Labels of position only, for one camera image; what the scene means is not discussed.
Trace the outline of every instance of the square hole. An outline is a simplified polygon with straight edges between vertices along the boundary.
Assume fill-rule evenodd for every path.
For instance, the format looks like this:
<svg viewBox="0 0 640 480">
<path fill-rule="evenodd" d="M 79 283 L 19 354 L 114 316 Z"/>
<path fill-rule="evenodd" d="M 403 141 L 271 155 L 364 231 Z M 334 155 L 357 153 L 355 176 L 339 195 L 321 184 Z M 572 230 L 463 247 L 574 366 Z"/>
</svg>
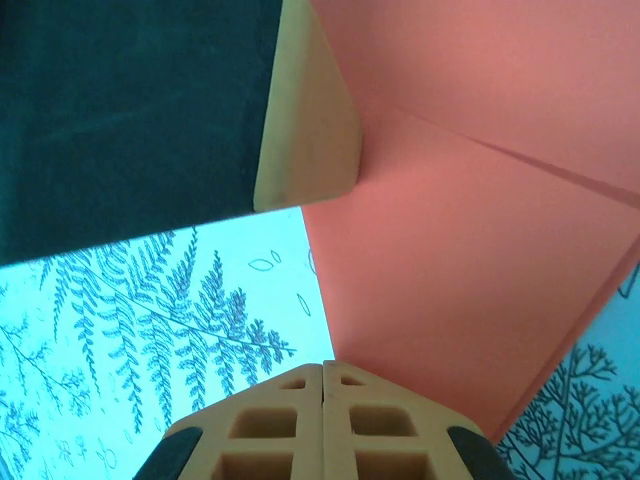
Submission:
<svg viewBox="0 0 640 480">
<path fill-rule="evenodd" d="M 340 382 L 343 385 L 349 385 L 349 386 L 352 386 L 352 387 L 363 387 L 364 386 L 364 383 L 362 383 L 360 380 L 356 380 L 355 378 L 349 377 L 349 376 L 346 376 L 346 375 L 344 375 L 344 376 L 342 376 L 342 378 L 340 378 Z"/>
<path fill-rule="evenodd" d="M 231 438 L 293 438 L 298 412 L 293 408 L 254 408 L 236 417 Z"/>
<path fill-rule="evenodd" d="M 223 454 L 211 480 L 290 480 L 293 454 Z"/>
<path fill-rule="evenodd" d="M 436 480 L 425 454 L 356 452 L 358 480 Z"/>
<path fill-rule="evenodd" d="M 301 390 L 307 386 L 307 381 L 304 378 L 297 378 L 290 382 L 285 383 L 282 387 L 284 390 Z"/>
<path fill-rule="evenodd" d="M 351 429 L 356 435 L 415 437 L 411 417 L 397 407 L 354 406 L 349 409 Z"/>
</svg>

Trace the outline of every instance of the plant branch print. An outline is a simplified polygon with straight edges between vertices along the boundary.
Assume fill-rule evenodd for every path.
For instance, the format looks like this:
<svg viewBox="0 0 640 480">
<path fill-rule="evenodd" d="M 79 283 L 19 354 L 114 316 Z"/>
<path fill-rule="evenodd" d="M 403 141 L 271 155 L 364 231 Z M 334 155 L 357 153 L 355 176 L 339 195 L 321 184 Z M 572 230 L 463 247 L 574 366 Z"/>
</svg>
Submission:
<svg viewBox="0 0 640 480">
<path fill-rule="evenodd" d="M 176 251 L 178 240 L 186 244 L 183 250 Z M 130 425 L 136 433 L 146 421 L 141 394 L 145 385 L 153 385 L 166 428 L 174 420 L 172 381 L 179 374 L 184 375 L 191 408 L 196 411 L 207 404 L 212 377 L 218 379 L 225 395 L 231 395 L 237 390 L 237 375 L 254 385 L 260 372 L 269 375 L 274 362 L 281 363 L 283 355 L 295 353 L 278 332 L 266 329 L 263 320 L 249 318 L 241 288 L 225 290 L 217 251 L 208 272 L 195 278 L 198 242 L 198 230 L 192 228 L 42 262 L 40 288 L 54 284 L 53 338 L 58 338 L 63 313 L 72 312 L 77 348 L 92 390 L 98 397 L 103 395 L 100 378 L 115 371 L 130 404 Z M 9 343 L 19 335 L 0 331 L 3 333 Z M 106 356 L 112 367 L 95 348 L 98 335 L 109 345 Z M 38 355 L 44 354 L 17 352 L 20 365 L 32 368 L 38 368 Z M 65 377 L 60 383 L 43 378 L 55 390 L 84 381 L 82 371 L 75 375 L 78 377 Z M 86 403 L 77 395 L 76 403 Z"/>
<path fill-rule="evenodd" d="M 602 348 L 573 348 L 498 446 L 517 478 L 640 478 L 640 392 L 598 389 L 616 374 Z"/>
</svg>

